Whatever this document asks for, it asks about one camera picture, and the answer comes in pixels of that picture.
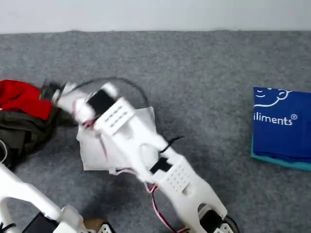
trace red fabric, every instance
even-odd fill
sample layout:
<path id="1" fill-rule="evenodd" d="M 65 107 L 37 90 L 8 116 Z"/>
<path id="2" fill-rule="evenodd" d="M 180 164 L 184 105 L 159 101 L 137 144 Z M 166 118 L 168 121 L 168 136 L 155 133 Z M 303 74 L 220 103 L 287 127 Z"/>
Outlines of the red fabric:
<path id="1" fill-rule="evenodd" d="M 2 110 L 23 111 L 32 116 L 47 120 L 52 103 L 39 100 L 40 90 L 28 83 L 0 81 L 0 108 Z"/>

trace gray carpet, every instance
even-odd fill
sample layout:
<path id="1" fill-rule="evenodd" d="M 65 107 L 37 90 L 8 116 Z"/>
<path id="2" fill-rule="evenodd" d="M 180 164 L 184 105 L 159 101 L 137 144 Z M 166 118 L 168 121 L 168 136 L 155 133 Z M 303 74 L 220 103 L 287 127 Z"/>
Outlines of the gray carpet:
<path id="1" fill-rule="evenodd" d="M 0 77 L 42 84 L 126 77 L 141 85 L 197 173 L 245 233 L 309 232 L 310 173 L 250 158 L 252 87 L 311 91 L 311 32 L 131 32 L 0 35 Z M 120 85 L 136 107 L 139 95 Z M 86 90 L 95 90 L 91 85 Z M 82 170 L 76 129 L 59 128 L 16 174 L 60 207 L 106 216 L 119 233 L 165 233 L 143 185 L 131 175 Z M 168 220 L 172 206 L 156 195 Z M 36 209 L 11 201 L 24 227 Z"/>

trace white plastic bracket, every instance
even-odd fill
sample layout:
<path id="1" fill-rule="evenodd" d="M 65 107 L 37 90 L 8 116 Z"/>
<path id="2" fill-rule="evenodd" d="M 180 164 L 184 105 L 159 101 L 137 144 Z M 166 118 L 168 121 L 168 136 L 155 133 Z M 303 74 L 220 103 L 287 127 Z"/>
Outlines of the white plastic bracket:
<path id="1" fill-rule="evenodd" d="M 209 206 L 222 219 L 227 210 L 211 186 L 199 177 L 184 156 L 176 154 L 167 160 L 172 167 L 158 170 L 153 178 L 160 190 L 170 199 L 178 216 L 192 232 L 206 233 L 200 224 L 198 208 Z"/>

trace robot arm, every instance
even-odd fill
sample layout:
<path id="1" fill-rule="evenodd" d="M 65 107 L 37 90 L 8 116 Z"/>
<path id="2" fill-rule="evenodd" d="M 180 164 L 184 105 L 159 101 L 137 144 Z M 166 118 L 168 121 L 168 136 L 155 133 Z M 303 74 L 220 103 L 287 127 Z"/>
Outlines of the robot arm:
<path id="1" fill-rule="evenodd" d="M 62 93 L 53 99 L 56 104 L 80 122 L 92 120 L 93 130 L 109 136 L 122 151 L 142 182 L 155 184 L 172 202 L 174 209 L 191 233 L 231 233 L 230 227 L 223 223 L 227 210 L 211 186 L 199 177 L 186 158 L 172 147 L 162 153 L 159 161 L 148 170 L 143 163 L 144 147 L 154 147 L 159 151 L 168 142 L 159 134 L 152 132 L 135 114 L 132 105 L 124 98 L 117 98 L 118 91 L 105 84 L 90 98 L 78 98 L 79 90 L 65 86 Z M 205 208 L 198 213 L 198 207 Z"/>

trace black cable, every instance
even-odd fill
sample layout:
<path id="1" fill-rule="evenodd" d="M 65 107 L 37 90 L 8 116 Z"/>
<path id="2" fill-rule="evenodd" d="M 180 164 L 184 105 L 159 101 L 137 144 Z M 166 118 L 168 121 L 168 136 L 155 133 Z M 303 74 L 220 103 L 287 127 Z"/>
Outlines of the black cable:
<path id="1" fill-rule="evenodd" d="M 185 136 L 178 136 L 178 137 L 174 137 L 174 138 L 170 139 L 170 140 L 168 141 L 168 145 L 167 145 L 163 150 L 159 151 L 159 153 L 165 152 L 170 146 L 172 146 L 172 144 L 173 144 L 175 141 L 177 141 L 177 140 L 179 140 L 179 139 L 182 139 L 182 138 L 184 138 L 184 137 L 185 137 Z"/>
<path id="2" fill-rule="evenodd" d="M 0 233 L 5 233 L 8 229 L 10 229 L 12 227 L 16 227 L 16 224 L 11 223 L 11 224 L 7 225 L 6 227 L 3 227 L 3 222 L 1 222 L 0 223 Z"/>
<path id="3" fill-rule="evenodd" d="M 232 217 L 230 217 L 229 215 L 227 215 L 227 216 L 225 217 L 224 222 L 227 223 L 229 226 L 231 226 L 231 224 L 229 224 L 229 223 L 226 221 L 226 218 L 229 219 L 229 220 L 233 223 L 234 227 L 235 227 L 236 230 L 237 230 L 236 233 L 241 233 L 240 228 L 239 228 L 238 224 L 236 223 L 236 221 L 235 221 Z"/>

